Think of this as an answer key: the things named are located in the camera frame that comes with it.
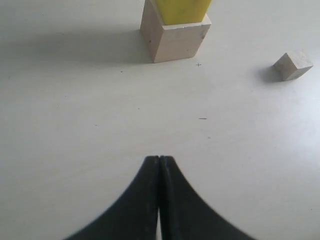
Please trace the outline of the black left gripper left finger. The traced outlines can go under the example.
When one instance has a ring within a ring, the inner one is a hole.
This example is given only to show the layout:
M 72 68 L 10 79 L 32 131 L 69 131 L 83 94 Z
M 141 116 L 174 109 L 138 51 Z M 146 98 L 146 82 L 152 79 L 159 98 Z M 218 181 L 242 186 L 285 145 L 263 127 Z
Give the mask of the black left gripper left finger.
M 155 240 L 160 158 L 147 156 L 123 194 L 69 240 Z

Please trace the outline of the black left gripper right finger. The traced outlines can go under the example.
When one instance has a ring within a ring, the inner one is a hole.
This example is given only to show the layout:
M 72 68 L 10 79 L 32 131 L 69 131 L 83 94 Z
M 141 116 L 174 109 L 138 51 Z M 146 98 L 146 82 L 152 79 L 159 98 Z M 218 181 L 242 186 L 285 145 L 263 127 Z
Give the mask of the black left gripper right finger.
M 252 240 L 192 188 L 172 156 L 160 157 L 158 208 L 163 240 Z

